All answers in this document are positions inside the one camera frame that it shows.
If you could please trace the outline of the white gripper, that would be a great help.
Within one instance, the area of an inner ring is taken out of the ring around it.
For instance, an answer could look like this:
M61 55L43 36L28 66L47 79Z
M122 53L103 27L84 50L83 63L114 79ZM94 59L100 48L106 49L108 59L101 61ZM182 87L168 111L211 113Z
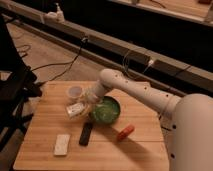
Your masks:
M95 103L98 103L104 96L104 88L100 85L93 85L85 89L82 99L84 103L84 109L81 112L81 116L88 115L92 110Z

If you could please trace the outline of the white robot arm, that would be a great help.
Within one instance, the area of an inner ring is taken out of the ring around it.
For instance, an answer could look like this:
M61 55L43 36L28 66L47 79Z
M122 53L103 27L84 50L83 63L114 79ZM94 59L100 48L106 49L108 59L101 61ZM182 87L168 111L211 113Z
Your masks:
M169 171L213 171L212 97L200 93L179 97L132 81L118 70L103 69L83 99L95 105L113 89L172 120Z

